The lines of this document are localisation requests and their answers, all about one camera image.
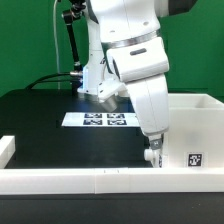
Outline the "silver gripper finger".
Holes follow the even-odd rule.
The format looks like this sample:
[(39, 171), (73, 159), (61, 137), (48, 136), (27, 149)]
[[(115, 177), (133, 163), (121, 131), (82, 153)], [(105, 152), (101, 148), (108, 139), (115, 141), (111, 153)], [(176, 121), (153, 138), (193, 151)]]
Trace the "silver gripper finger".
[(159, 150), (163, 146), (163, 135), (153, 135), (149, 136), (149, 144), (152, 150)]

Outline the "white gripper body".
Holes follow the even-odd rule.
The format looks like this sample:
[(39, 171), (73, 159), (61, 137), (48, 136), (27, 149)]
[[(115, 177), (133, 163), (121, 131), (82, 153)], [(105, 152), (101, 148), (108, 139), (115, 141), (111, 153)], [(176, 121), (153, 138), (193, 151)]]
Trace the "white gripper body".
[(165, 75), (133, 81), (126, 88), (143, 134), (153, 136), (166, 132), (169, 108)]

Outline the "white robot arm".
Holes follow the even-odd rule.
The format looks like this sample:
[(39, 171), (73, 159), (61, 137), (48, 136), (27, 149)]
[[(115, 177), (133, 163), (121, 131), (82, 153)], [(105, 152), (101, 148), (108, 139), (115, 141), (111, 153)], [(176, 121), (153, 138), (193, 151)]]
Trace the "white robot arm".
[(128, 95), (153, 150), (162, 148), (169, 128), (169, 61), (159, 19), (188, 12), (196, 2), (84, 0), (90, 43), (84, 85), (110, 111), (116, 108), (115, 95)]

